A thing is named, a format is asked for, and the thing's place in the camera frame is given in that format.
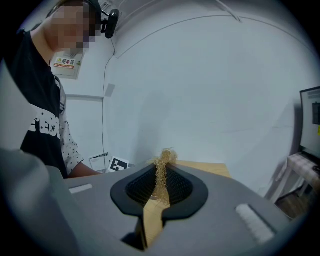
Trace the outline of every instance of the white sticker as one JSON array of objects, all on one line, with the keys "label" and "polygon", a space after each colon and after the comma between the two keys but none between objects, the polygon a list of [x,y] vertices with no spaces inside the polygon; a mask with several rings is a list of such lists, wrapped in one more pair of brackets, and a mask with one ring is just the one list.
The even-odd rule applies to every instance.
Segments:
[{"label": "white sticker", "polygon": [[129,167],[128,160],[125,160],[119,157],[113,157],[109,165],[108,171],[110,171],[111,173],[114,173],[117,171],[128,169],[128,167]]},{"label": "white sticker", "polygon": [[93,186],[91,184],[85,184],[82,186],[76,186],[76,187],[69,188],[69,191],[71,194],[75,194],[75,193],[86,191],[86,190],[89,190],[92,188],[93,188]]},{"label": "white sticker", "polygon": [[76,64],[75,59],[57,57],[53,66],[58,68],[65,68],[65,69],[74,69],[75,64]]}]

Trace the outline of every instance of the wooden board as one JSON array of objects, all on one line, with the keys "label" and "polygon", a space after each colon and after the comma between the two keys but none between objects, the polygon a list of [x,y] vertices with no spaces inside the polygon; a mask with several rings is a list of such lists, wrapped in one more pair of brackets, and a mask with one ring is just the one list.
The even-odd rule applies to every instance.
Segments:
[{"label": "wooden board", "polygon": [[[204,172],[231,178],[227,166],[224,163],[204,163],[190,161],[177,161],[176,163],[178,165],[187,166]],[[170,205],[165,205],[157,200],[149,200],[145,205],[143,209],[143,223],[148,247],[156,239],[157,235],[163,230],[161,215],[163,210],[169,207]]]}]

